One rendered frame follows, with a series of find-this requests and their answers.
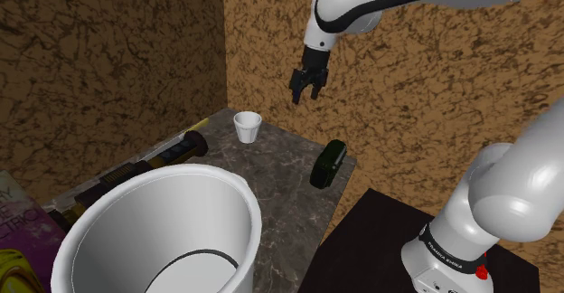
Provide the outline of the small white cup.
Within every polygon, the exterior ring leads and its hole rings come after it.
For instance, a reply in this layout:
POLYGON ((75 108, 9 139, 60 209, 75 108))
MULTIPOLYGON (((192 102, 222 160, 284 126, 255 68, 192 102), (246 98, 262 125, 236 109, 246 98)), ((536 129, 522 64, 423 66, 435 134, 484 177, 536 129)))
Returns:
POLYGON ((241 111, 233 117, 233 123, 239 141, 243 144, 252 144, 258 136, 262 117, 253 111, 241 111))

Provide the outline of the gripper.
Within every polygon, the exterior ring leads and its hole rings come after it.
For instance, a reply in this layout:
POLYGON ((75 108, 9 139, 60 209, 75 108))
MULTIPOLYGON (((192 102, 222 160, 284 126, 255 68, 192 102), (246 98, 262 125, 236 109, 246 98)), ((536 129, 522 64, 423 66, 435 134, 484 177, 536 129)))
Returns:
POLYGON ((294 104, 299 103, 301 93, 309 84, 313 85, 311 99, 318 98, 319 91, 326 85, 329 57, 329 52, 304 47, 302 67, 294 69, 289 83, 294 104))

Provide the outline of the large white cup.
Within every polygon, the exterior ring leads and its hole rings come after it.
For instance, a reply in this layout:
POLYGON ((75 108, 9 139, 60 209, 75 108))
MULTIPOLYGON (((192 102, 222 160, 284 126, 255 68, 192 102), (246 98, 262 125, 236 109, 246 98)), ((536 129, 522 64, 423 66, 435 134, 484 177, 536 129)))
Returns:
POLYGON ((261 211, 248 183, 171 165, 120 184, 71 227, 52 293, 252 293, 261 211))

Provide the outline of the dark green rounded case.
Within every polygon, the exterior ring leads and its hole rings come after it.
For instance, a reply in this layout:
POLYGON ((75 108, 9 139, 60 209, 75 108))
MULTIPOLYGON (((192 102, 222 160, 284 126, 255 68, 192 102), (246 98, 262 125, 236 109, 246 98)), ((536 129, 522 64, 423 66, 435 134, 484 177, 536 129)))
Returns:
POLYGON ((331 140, 315 160, 310 174, 310 185, 325 189, 329 187, 346 157, 347 146, 338 139, 331 140))

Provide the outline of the purple book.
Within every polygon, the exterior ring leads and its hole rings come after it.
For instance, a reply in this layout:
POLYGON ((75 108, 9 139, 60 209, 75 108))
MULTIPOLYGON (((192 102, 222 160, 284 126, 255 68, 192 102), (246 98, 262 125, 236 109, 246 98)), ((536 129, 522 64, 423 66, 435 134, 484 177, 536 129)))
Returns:
POLYGON ((0 171, 0 250, 20 251, 46 293, 52 293, 52 266, 64 236, 64 231, 10 174, 0 171))

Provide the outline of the black and yellow toy blaster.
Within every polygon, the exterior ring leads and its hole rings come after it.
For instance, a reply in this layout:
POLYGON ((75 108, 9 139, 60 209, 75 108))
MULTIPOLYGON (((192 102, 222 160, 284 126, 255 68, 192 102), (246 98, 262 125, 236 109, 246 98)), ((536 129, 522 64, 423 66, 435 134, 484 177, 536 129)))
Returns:
POLYGON ((205 156, 209 148, 198 129, 208 124, 209 120, 205 118, 141 160, 125 163, 108 172, 89 189, 74 196, 75 204, 70 209, 64 212, 52 209, 48 211, 48 215, 65 233, 68 233, 71 226, 92 204, 119 184, 153 169, 181 164, 193 156, 205 156))

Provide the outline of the yellow object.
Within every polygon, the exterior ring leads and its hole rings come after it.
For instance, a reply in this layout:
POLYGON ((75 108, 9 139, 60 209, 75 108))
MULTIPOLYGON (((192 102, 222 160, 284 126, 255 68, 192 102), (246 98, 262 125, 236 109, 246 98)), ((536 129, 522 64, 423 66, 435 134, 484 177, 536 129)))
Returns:
POLYGON ((0 250, 0 293, 46 293, 29 261, 16 249, 0 250))

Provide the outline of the dark robot stand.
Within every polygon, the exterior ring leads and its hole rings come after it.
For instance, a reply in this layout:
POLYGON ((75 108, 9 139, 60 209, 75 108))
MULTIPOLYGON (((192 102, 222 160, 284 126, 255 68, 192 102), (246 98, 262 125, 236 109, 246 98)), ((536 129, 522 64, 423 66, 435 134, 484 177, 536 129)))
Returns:
POLYGON ((400 250, 432 219, 368 190, 316 251, 297 293, 417 293, 400 250))

